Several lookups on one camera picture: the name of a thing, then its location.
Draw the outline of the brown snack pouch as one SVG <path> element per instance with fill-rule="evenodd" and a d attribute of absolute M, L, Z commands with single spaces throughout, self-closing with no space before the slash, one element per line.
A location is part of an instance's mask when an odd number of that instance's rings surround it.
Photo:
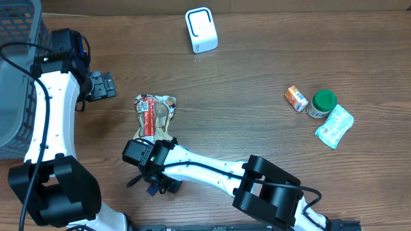
<path fill-rule="evenodd" d="M 139 128 L 134 138 L 157 140 L 172 140 L 168 133 L 170 121 L 176 109 L 177 99 L 172 96 L 155 96 L 140 94 L 134 98 Z"/>

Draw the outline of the teal tissue packet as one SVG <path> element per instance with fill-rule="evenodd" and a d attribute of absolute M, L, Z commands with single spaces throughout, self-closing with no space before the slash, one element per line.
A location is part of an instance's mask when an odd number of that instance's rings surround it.
<path fill-rule="evenodd" d="M 354 124 L 354 117 L 342 106 L 336 105 L 326 119 L 318 127 L 315 135 L 331 149 L 336 149 L 341 138 Z"/>

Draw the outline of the yellow highlighter marker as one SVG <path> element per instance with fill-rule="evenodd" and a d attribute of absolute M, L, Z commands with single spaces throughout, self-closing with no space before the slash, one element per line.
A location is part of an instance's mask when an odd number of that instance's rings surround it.
<path fill-rule="evenodd" d="M 151 196 L 154 196 L 158 191 L 159 191 L 159 186 L 154 185 L 154 184 L 149 186 L 149 188 L 147 189 L 147 193 Z"/>

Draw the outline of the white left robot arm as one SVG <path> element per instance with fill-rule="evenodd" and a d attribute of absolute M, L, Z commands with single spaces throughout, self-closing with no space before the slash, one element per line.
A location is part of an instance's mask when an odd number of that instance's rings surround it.
<path fill-rule="evenodd" d="M 51 40 L 27 71 L 37 93 L 34 127 L 23 165 L 9 170 L 10 187 L 22 214 L 40 226 L 131 230 L 127 215 L 102 201 L 97 179 L 79 163 L 74 148 L 77 103 L 113 98 L 112 76 L 90 70 L 90 45 L 79 32 L 55 30 Z"/>

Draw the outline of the orange juice carton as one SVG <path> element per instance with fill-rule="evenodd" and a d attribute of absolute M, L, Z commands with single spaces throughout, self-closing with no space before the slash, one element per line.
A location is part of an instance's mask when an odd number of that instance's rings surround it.
<path fill-rule="evenodd" d="M 301 94 L 295 85 L 289 87 L 284 96 L 297 112 L 302 112 L 308 105 L 308 100 Z"/>

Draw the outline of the green lid jar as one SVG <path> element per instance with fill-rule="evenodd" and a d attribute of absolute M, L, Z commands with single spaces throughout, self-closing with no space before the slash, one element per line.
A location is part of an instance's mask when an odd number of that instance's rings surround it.
<path fill-rule="evenodd" d="M 337 97 L 328 89 L 318 91 L 307 105 L 306 111 L 309 116 L 320 119 L 328 115 L 337 105 Z"/>

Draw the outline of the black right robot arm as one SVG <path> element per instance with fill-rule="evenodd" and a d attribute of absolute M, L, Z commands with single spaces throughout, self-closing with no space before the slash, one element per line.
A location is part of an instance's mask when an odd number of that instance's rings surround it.
<path fill-rule="evenodd" d="M 281 230 L 331 230 L 330 220 L 311 209 L 304 192 L 321 197 L 319 191 L 303 187 L 301 181 L 269 162 L 251 155 L 246 162 L 222 161 L 197 155 L 176 139 L 150 142 L 129 140 L 123 161 L 140 170 L 129 187 L 144 180 L 148 193 L 177 193 L 183 182 L 196 182 L 219 189 L 233 197 L 233 207 L 248 216 Z"/>

